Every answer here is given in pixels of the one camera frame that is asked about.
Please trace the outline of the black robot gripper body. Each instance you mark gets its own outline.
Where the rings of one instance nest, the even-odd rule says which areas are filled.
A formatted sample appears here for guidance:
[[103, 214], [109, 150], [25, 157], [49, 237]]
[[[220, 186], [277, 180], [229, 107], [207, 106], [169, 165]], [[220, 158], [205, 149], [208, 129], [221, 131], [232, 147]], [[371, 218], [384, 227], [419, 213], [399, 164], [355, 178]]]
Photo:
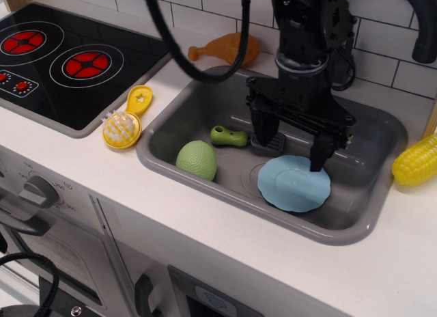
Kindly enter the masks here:
[[247, 104], [271, 108], [284, 122], [314, 136], [339, 134], [350, 139], [356, 118], [333, 97], [326, 72], [315, 76], [249, 77]]

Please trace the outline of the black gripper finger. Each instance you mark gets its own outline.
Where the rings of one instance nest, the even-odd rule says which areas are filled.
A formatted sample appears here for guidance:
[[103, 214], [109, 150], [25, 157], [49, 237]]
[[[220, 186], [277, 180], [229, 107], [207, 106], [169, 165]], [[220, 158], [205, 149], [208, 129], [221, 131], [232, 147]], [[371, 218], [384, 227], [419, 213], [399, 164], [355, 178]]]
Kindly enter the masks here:
[[339, 134], [321, 133], [315, 136], [310, 150], [310, 171], [321, 171], [325, 162], [342, 147], [343, 137]]
[[250, 112], [256, 139], [261, 146], [267, 146], [278, 132], [279, 118], [276, 111], [252, 104]]

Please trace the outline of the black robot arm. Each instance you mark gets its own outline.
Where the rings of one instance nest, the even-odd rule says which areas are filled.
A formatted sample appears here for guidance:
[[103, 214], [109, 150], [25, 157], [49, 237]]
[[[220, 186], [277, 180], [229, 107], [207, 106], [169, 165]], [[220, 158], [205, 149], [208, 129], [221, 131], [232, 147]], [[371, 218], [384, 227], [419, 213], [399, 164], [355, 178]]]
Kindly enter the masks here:
[[285, 122], [314, 136], [311, 171], [351, 140], [355, 117], [333, 97], [331, 58], [351, 38], [347, 0], [272, 0], [279, 26], [277, 78], [249, 77], [246, 103], [255, 138], [267, 146]]

